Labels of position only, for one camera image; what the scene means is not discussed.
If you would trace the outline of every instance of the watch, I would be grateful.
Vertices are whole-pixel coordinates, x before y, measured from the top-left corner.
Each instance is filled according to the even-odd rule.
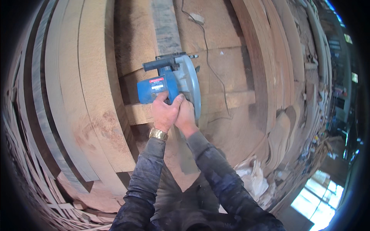
[[[164,140],[164,141],[167,141],[168,139],[168,135],[167,133],[157,129],[157,128],[152,128],[152,130],[150,130],[150,133],[149,133],[149,138],[151,137],[155,137],[157,139],[160,139],[160,140]]]

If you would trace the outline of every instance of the person's left hand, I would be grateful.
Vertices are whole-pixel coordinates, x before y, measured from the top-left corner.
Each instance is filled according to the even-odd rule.
[[[154,127],[165,133],[168,133],[169,128],[176,121],[180,104],[185,98],[183,94],[179,94],[171,105],[167,105],[164,102],[167,97],[168,91],[159,93],[152,105]]]

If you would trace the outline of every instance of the black cable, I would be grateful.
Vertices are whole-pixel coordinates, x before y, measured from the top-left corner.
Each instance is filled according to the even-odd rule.
[[[210,70],[211,70],[211,71],[212,71],[212,73],[216,76],[216,78],[221,82],[222,87],[223,87],[223,97],[224,97],[224,99],[225,99],[225,106],[226,106],[226,110],[227,110],[227,112],[228,112],[229,117],[220,117],[220,118],[214,119],[214,120],[212,120],[212,121],[210,121],[210,122],[208,122],[208,123],[211,123],[211,122],[213,122],[213,121],[215,121],[215,120],[218,120],[218,119],[233,119],[233,116],[231,116],[231,115],[230,115],[229,107],[228,107],[228,102],[227,102],[227,100],[226,100],[226,88],[225,88],[225,84],[224,84],[224,83],[223,83],[223,81],[222,81],[222,80],[217,76],[216,72],[212,69],[212,67],[211,67],[211,65],[209,64],[209,61],[208,61],[208,53],[209,53],[209,50],[208,50],[208,45],[207,45],[207,40],[206,40],[206,31],[204,30],[204,27],[203,27],[199,22],[197,22],[197,21],[193,18],[193,16],[191,16],[188,12],[184,11],[184,0],[182,0],[182,4],[181,4],[181,11],[182,11],[184,14],[188,15],[189,17],[191,17],[191,19],[192,19],[196,24],[198,24],[198,26],[200,26],[200,27],[201,27],[201,29],[202,29],[202,31],[203,31],[204,43],[206,44],[206,52],[207,52],[207,58],[206,58],[206,60],[207,60],[207,66],[210,68]]]

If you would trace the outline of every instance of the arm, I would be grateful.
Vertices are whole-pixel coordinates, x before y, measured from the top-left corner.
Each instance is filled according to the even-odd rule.
[[[175,98],[171,106],[164,103],[168,92],[160,93],[153,102],[154,127],[168,133],[175,122],[184,95]],[[122,205],[110,230],[144,230],[154,214],[155,197],[159,186],[166,142],[150,138],[138,157]]]
[[[229,214],[252,219],[269,228],[282,228],[282,223],[264,211],[253,200],[239,175],[224,157],[200,133],[195,125],[194,107],[183,101],[175,125],[185,135],[195,162],[207,179],[220,204]]]

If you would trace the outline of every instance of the pants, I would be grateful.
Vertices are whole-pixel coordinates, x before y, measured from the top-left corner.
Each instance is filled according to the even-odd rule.
[[[185,192],[182,192],[170,170],[164,164],[154,208],[155,212],[151,221],[179,208],[203,209],[217,213],[220,204],[202,173]]]

